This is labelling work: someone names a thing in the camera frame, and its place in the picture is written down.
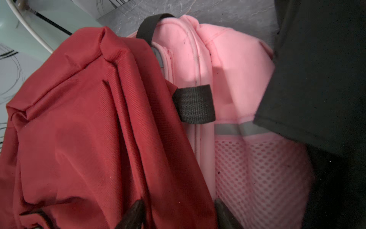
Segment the black top handle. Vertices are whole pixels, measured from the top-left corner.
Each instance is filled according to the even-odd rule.
[[[136,38],[144,39],[149,44],[149,46],[151,46],[156,25],[161,19],[164,18],[175,17],[171,14],[157,14],[145,18],[137,30]]]

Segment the pink fabric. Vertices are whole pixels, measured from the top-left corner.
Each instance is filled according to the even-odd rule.
[[[167,80],[211,85],[215,125],[251,124],[275,67],[263,41],[184,15],[163,19],[153,46]],[[313,177],[305,146],[269,131],[213,136],[214,124],[186,125],[212,197],[246,229],[300,228]]]

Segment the red backpack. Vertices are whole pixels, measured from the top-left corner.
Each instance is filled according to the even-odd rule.
[[[8,103],[0,228],[216,228],[214,204],[149,45],[85,28]]]

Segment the gray marble wall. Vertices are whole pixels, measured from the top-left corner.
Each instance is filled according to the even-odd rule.
[[[258,37],[273,47],[278,31],[274,0],[131,0],[98,19],[119,36],[128,36],[147,17],[188,14],[210,23]]]

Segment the gray reflective stripe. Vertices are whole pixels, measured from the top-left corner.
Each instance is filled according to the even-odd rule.
[[[163,59],[161,58],[160,52],[154,47],[151,47],[151,49],[153,50],[154,55],[156,56],[156,58],[159,61],[160,68],[164,67]]]
[[[215,135],[241,135],[244,137],[269,132],[266,128],[257,126],[252,121],[241,124],[215,124]]]

